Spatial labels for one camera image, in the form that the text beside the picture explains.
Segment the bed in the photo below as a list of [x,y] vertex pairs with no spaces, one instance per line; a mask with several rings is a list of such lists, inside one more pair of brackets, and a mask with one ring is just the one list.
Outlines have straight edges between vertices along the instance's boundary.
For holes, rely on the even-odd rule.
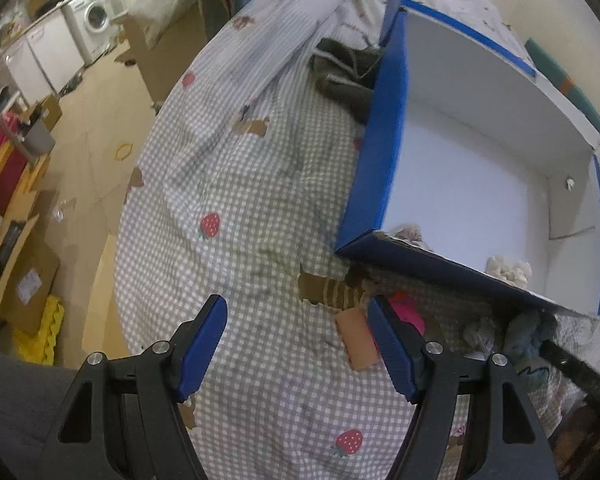
[[[487,0],[414,0],[449,14],[533,66]],[[385,0],[253,0],[174,86],[142,150],[122,214],[116,300],[133,354],[192,319],[213,293],[229,320],[195,396],[193,443],[210,478],[384,479],[413,406],[382,364],[354,372],[334,310],[302,301],[302,272],[342,280],[333,249],[364,133],[312,84],[317,42],[378,44]],[[235,128],[237,122],[248,128]],[[594,147],[600,161],[600,140]],[[489,301],[372,269],[467,352],[467,323],[505,320]],[[557,342],[600,372],[600,319],[558,316]],[[581,393],[558,372],[531,395],[547,433]],[[459,397],[441,478],[468,400]],[[358,430],[360,451],[333,454]]]

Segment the blue tape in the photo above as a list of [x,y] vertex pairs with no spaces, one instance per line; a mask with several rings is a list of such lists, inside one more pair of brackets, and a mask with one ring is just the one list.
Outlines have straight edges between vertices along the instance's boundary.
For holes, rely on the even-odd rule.
[[453,27],[454,29],[459,30],[463,34],[469,36],[470,38],[473,38],[475,41],[478,41],[479,43],[490,48],[491,50],[494,50],[495,52],[500,54],[505,59],[508,59],[515,66],[521,68],[524,72],[529,74],[531,77],[536,77],[535,69],[533,69],[531,66],[529,66],[524,61],[522,61],[522,59],[520,59],[518,56],[516,56],[515,54],[513,54],[512,52],[510,52],[509,50],[504,48],[502,45],[496,43],[495,41],[493,41],[490,38],[487,38],[484,34],[481,34],[474,28],[471,28],[468,25],[465,25],[464,23],[459,22],[455,18],[452,18],[451,16],[447,16],[446,14],[443,14],[442,12],[439,12],[436,9],[432,9],[431,7],[427,7],[426,5],[423,5],[419,2],[414,2],[413,0],[401,0],[401,3],[408,9],[417,10],[418,12],[421,12],[421,13],[425,14],[426,16],[434,18],[434,19],[438,20],[439,22],[446,23],[450,27]]

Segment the gray fabric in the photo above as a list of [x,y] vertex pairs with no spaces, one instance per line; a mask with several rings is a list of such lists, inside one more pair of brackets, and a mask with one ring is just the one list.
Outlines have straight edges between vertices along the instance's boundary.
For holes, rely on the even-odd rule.
[[38,478],[38,461],[74,370],[0,354],[0,458],[18,480]]

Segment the yellow foam mat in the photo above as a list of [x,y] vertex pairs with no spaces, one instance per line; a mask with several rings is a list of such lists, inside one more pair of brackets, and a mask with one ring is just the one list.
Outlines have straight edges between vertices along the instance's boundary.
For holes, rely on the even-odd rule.
[[53,365],[56,356],[56,338],[60,332],[64,307],[55,296],[46,298],[46,305],[40,320],[40,329],[35,336],[30,336],[13,328],[14,350],[18,357],[28,363]]

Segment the blue box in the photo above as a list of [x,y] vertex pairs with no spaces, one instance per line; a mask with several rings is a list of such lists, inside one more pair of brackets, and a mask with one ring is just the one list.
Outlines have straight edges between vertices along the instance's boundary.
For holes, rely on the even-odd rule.
[[[544,76],[412,0],[384,54],[335,251],[492,300],[600,316],[598,134]],[[395,237],[415,223],[432,251]],[[484,272],[531,264],[528,290]]]

